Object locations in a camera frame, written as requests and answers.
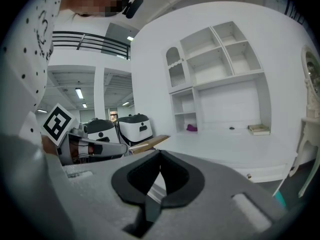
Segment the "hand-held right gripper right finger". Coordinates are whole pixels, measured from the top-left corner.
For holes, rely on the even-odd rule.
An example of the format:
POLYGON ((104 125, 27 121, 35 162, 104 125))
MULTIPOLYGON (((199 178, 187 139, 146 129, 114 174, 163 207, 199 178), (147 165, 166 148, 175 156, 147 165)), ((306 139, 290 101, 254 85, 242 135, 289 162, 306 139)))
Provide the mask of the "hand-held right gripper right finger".
POLYGON ((227 166, 172 152, 198 168, 204 188, 187 206, 163 209, 149 240, 259 240, 287 210, 271 193, 227 166))

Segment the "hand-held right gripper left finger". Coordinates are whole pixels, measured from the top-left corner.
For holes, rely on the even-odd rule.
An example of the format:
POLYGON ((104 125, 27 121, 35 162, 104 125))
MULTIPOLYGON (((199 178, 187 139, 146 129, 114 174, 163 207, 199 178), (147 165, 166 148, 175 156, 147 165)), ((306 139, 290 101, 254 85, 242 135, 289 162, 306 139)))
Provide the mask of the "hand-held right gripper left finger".
POLYGON ((112 187, 118 169, 150 154, 69 166, 46 154, 46 233, 56 240, 161 240, 160 226, 142 226, 142 209, 123 202, 112 187))

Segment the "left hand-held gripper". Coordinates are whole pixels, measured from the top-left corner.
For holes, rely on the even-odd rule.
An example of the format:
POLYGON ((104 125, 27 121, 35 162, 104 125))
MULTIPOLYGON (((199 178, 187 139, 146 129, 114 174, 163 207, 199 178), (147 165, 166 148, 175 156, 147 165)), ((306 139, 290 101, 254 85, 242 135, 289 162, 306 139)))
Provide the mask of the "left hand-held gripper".
POLYGON ((76 117, 59 103, 47 113, 42 129, 54 143, 62 165, 72 165, 75 160, 70 152, 70 140, 75 140, 74 147, 79 147, 79 158, 122 156, 128 151, 126 144, 87 139, 87 126, 79 123, 76 117))

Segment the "small white drawer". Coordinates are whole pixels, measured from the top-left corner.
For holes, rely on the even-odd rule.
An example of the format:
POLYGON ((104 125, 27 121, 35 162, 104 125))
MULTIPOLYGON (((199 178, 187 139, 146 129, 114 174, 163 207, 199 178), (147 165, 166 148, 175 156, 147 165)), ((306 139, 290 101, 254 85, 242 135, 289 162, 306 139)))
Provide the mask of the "small white drawer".
POLYGON ((162 199, 166 197, 166 184, 161 173, 158 174, 147 195, 158 204, 160 204, 162 199))

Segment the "white desk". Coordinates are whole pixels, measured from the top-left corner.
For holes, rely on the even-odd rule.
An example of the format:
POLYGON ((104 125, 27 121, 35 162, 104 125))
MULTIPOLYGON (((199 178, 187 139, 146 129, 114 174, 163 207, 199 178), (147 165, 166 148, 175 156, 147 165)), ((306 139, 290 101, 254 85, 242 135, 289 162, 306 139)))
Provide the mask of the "white desk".
POLYGON ((135 110, 156 135, 169 136, 159 149, 279 188, 306 114, 305 45, 312 45, 305 29, 267 7, 220 1, 181 8, 146 24, 131 43, 135 110), (249 132, 261 124, 269 135, 249 132))

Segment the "person's left forearm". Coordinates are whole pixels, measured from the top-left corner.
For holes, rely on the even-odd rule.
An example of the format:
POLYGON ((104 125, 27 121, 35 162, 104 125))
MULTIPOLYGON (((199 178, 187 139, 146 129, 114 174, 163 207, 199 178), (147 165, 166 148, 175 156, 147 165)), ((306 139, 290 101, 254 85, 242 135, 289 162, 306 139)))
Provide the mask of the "person's left forearm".
POLYGON ((48 136, 42 135, 41 143, 44 153, 58 156, 57 147, 48 136))

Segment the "person's left hand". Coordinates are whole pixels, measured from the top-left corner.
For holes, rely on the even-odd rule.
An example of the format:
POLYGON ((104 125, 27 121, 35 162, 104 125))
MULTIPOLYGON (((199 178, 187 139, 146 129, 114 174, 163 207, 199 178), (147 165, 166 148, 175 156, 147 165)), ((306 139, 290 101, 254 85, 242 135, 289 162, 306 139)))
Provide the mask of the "person's left hand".
POLYGON ((73 159, 78 158, 79 155, 87 156, 94 153, 94 146, 88 143, 79 144, 78 141, 69 142, 69 152, 73 159))

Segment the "white and black mobile robot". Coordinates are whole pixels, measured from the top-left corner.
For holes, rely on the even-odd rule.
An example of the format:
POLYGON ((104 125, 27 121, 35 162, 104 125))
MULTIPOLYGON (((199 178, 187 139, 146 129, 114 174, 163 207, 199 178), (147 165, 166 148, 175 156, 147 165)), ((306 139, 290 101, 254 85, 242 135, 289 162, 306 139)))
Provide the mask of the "white and black mobile robot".
MULTIPOLYGON (((98 119, 94 118, 90 122, 86 124, 87 126, 87 133, 88 133, 88 138, 90 140, 95 140, 95 141, 100 141, 100 142, 107 142, 107 143, 117 143, 119 144, 119 138, 117 135, 116 127, 114 123, 110 120, 103 120, 103 119, 98 119)), ((106 157, 96 157, 98 154, 95 148, 94 143, 89 143, 89 148, 88 151, 93 151, 91 152, 91 155, 94 155, 89 158, 91 162, 100 162, 100 161, 106 161, 106 160, 111 160, 113 158, 118 158, 120 155, 110 155, 106 157)))
POLYGON ((130 114, 129 116, 118 118, 116 126, 120 143, 129 147, 153 138, 150 120, 144 114, 130 114))

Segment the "brown cardboard box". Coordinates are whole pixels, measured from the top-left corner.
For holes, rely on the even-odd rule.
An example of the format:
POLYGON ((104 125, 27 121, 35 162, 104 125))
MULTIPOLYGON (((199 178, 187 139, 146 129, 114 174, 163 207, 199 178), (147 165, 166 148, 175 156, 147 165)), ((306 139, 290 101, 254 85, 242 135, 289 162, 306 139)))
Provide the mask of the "brown cardboard box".
POLYGON ((152 150, 154 148, 154 146, 165 141, 168 138, 169 138, 168 135, 159 135, 159 136, 153 137, 149 140, 146 140, 144 142, 141 142, 137 145, 131 146, 129 148, 129 154, 136 155, 136 154, 148 151, 148 150, 152 150))

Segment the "teal rolled mat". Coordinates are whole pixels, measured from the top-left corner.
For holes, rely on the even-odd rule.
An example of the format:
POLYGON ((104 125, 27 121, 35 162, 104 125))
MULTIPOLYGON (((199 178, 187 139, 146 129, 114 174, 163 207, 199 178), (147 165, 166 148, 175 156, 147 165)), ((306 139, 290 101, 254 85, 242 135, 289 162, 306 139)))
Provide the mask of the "teal rolled mat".
POLYGON ((283 206, 286 207, 286 202, 281 194, 281 192, 278 190, 275 194, 274 194, 274 198, 283 206))

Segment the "green book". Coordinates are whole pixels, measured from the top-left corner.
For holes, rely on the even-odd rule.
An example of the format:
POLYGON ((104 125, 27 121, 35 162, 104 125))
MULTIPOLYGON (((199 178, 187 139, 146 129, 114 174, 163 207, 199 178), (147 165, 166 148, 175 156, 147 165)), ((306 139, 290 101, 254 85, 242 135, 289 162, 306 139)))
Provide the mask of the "green book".
POLYGON ((270 129, 264 124, 248 125, 247 129, 254 136, 264 136, 271 133, 270 129))

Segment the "black railing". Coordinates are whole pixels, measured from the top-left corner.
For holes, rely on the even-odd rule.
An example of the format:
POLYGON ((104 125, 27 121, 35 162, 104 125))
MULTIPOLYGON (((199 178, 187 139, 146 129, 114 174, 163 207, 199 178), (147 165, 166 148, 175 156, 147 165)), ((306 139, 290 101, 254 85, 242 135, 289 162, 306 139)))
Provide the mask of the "black railing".
POLYGON ((89 51, 131 60, 131 46, 124 42, 78 31, 54 31, 53 45, 57 49, 89 51))

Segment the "person's white dotted shirt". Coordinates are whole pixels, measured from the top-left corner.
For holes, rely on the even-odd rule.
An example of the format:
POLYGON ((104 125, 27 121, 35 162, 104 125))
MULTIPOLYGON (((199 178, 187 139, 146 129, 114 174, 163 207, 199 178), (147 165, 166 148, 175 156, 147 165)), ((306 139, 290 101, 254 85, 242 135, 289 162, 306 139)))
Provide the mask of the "person's white dotted shirt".
POLYGON ((37 110, 46 90, 47 68, 61 0, 29 0, 0 45, 0 134, 42 146, 37 110))

